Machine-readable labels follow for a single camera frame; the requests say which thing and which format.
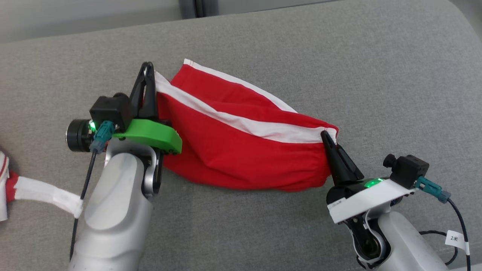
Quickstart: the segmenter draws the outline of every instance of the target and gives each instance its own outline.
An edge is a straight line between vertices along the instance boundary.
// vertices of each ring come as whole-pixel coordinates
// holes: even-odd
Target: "green led indicator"
[[[96,128],[95,128],[95,123],[93,121],[91,121],[91,123],[89,124],[90,126],[90,129],[92,130],[92,132],[95,132],[96,131]]]
[[[378,179],[373,179],[373,180],[367,182],[367,183],[365,184],[365,187],[366,187],[366,188],[370,188],[370,187],[374,186],[375,184],[379,184],[379,183],[382,182],[382,181],[383,181],[383,179],[380,179],[380,178],[378,178]]]

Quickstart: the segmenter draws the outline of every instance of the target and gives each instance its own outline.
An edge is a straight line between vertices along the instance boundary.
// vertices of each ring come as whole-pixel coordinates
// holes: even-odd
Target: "red and white fabric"
[[[8,170],[9,159],[0,151],[0,221],[7,220],[7,203],[13,200],[35,200],[51,203],[79,218],[83,209],[80,196],[51,184],[22,177]]]
[[[338,128],[276,96],[190,60],[171,82],[155,73],[159,113],[183,140],[164,165],[196,183],[300,191],[330,175],[320,133]]]

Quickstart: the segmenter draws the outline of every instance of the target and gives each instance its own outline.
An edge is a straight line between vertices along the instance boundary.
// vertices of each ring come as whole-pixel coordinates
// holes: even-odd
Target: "gray upholstered surface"
[[[30,40],[0,54],[0,146],[24,176],[79,193],[89,155],[67,150],[68,123],[88,117],[99,95],[129,92],[144,60],[172,78],[186,57],[336,124],[366,176],[387,175],[390,152],[430,162],[428,177],[452,192],[482,261],[482,46],[448,1],[337,1]],[[328,188],[229,191],[166,172],[140,270],[355,270],[348,231],[328,216]],[[0,270],[64,269],[72,217],[35,202],[9,208]],[[396,209],[420,230],[460,230],[450,206],[428,195]]]

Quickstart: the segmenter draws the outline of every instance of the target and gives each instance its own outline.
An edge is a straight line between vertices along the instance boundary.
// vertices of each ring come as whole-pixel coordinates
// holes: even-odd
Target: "green plastic bracket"
[[[151,120],[133,119],[125,133],[117,133],[112,137],[125,137],[137,143],[159,148],[167,153],[178,154],[182,150],[182,139],[176,130]]]

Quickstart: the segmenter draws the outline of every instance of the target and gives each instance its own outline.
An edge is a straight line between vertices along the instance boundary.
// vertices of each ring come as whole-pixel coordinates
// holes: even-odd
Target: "cable connector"
[[[427,178],[420,176],[415,183],[415,187],[422,190],[425,193],[428,193],[432,196],[435,196],[439,202],[447,203],[447,200],[450,198],[451,193],[442,190],[442,187],[436,183],[431,182]]]
[[[97,129],[97,133],[95,133],[94,135],[94,141],[89,147],[90,151],[93,152],[96,149],[97,153],[102,153],[104,151],[107,141],[112,138],[115,130],[116,128],[113,122],[102,122],[99,129]]]

